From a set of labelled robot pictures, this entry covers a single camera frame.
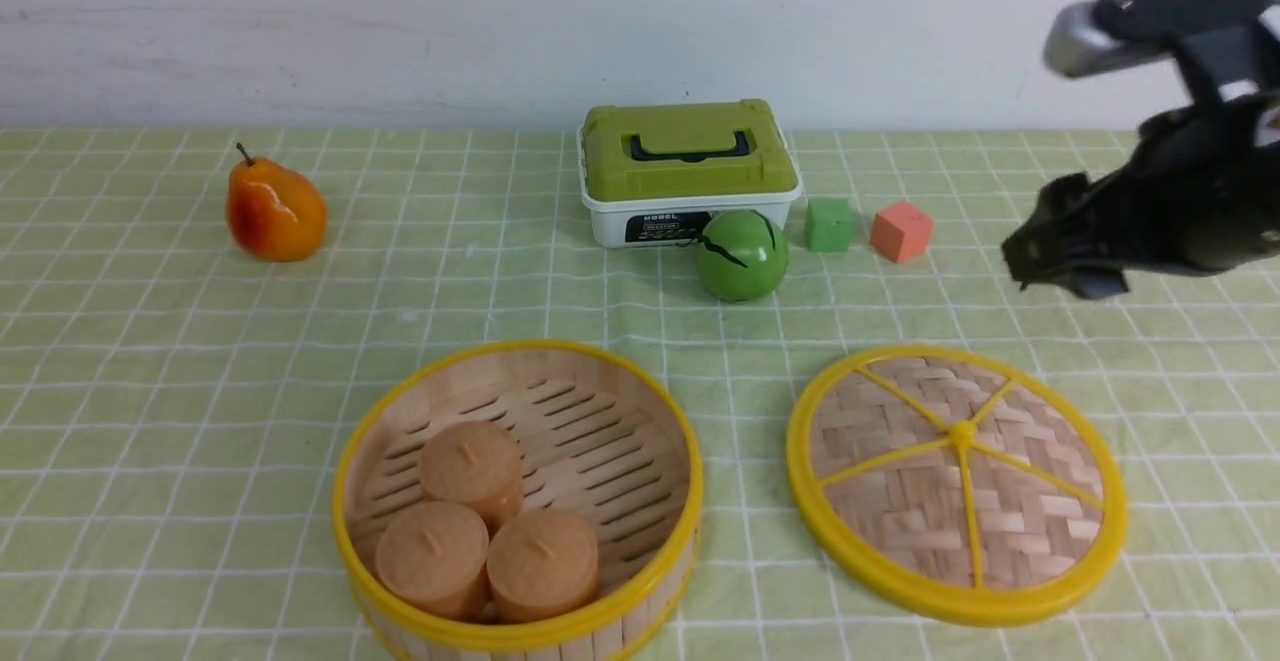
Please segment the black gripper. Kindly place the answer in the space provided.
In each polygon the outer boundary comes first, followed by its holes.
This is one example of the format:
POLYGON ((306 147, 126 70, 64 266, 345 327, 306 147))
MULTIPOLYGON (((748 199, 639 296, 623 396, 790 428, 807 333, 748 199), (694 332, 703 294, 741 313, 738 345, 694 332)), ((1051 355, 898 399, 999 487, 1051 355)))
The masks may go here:
POLYGON ((1001 243, 1023 290, 1130 292, 1124 269, 1212 275, 1277 256, 1277 95, 1155 117, 1108 174, 1061 175, 1001 243))

